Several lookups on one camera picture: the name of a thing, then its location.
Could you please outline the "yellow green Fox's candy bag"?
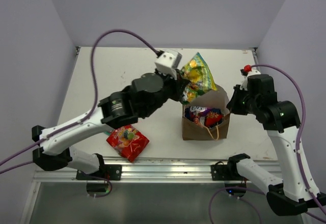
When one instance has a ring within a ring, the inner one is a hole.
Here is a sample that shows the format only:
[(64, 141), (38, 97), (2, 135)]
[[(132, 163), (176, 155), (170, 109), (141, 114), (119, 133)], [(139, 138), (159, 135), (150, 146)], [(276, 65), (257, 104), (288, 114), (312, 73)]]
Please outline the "yellow green Fox's candy bag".
[(189, 81), (182, 93), (182, 104), (189, 104), (196, 98), (217, 90), (211, 71), (199, 52), (182, 67), (180, 74)]

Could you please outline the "red snack sticks bag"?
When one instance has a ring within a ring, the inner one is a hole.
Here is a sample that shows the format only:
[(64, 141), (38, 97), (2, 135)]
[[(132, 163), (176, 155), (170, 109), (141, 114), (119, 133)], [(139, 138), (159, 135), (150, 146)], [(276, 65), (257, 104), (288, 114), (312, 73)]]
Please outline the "red snack sticks bag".
[(204, 121), (204, 126), (208, 128), (215, 127), (216, 125), (220, 124), (224, 118), (223, 114), (219, 114), (216, 112), (209, 112)]

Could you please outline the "purple Fox's berries candy bag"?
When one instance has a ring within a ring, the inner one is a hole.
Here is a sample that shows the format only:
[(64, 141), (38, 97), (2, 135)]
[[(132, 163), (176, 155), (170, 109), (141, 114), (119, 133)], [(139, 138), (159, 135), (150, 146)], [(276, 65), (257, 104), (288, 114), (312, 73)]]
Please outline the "purple Fox's berries candy bag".
[(201, 127), (206, 127), (204, 126), (204, 121), (206, 115), (209, 112), (216, 112), (219, 114), (223, 114), (222, 111), (218, 108), (190, 106), (185, 108), (184, 116), (191, 122), (194, 122), (196, 125)]

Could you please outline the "brown paper bag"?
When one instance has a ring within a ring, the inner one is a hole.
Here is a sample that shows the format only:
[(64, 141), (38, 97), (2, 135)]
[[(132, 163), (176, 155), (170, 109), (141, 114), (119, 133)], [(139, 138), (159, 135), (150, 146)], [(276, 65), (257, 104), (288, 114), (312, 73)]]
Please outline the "brown paper bag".
[(184, 141), (218, 141), (226, 139), (230, 121), (226, 91), (219, 85), (182, 106), (182, 139)]

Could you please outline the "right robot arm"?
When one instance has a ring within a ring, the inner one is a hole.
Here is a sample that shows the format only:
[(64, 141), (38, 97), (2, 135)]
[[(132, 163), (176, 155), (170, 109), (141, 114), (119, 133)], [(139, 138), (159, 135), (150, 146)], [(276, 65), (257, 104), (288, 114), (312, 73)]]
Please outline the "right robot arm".
[(257, 70), (248, 72), (243, 83), (234, 87), (227, 109), (235, 115), (253, 114), (263, 125), (282, 173), (281, 178), (272, 175), (243, 153), (228, 160), (231, 179), (250, 180), (266, 195), (278, 216), (299, 215), (325, 206), (325, 194), (314, 183), (304, 149), (296, 139), (301, 125), (297, 109), (290, 101), (278, 101), (271, 76)]

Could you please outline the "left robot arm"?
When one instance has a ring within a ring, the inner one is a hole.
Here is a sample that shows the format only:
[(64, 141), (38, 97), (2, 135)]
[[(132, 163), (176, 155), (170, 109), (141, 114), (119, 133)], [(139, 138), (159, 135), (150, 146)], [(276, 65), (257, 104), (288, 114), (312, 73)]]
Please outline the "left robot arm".
[(39, 140), (33, 150), (33, 163), (44, 171), (65, 167), (76, 169), (98, 180), (108, 173), (102, 155), (88, 154), (74, 147), (96, 134), (135, 124), (151, 116), (169, 99), (181, 101), (189, 80), (181, 75), (146, 73), (119, 92), (100, 100), (85, 114), (53, 128), (32, 128), (32, 139)]

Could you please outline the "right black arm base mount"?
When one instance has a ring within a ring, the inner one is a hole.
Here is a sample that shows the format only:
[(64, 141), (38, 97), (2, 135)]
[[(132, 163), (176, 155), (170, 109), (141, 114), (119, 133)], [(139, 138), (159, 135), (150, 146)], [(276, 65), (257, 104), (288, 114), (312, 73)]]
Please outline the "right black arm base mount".
[(212, 181), (235, 181), (238, 177), (231, 173), (231, 170), (223, 161), (218, 161), (210, 166)]

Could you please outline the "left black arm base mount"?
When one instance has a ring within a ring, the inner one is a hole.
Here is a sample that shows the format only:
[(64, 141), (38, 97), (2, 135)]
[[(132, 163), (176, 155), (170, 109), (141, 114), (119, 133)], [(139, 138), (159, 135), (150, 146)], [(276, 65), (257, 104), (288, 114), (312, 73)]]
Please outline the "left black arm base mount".
[(120, 164), (105, 164), (98, 171), (92, 174), (85, 174), (77, 171), (76, 180), (109, 180), (120, 181), (122, 175), (122, 165)]

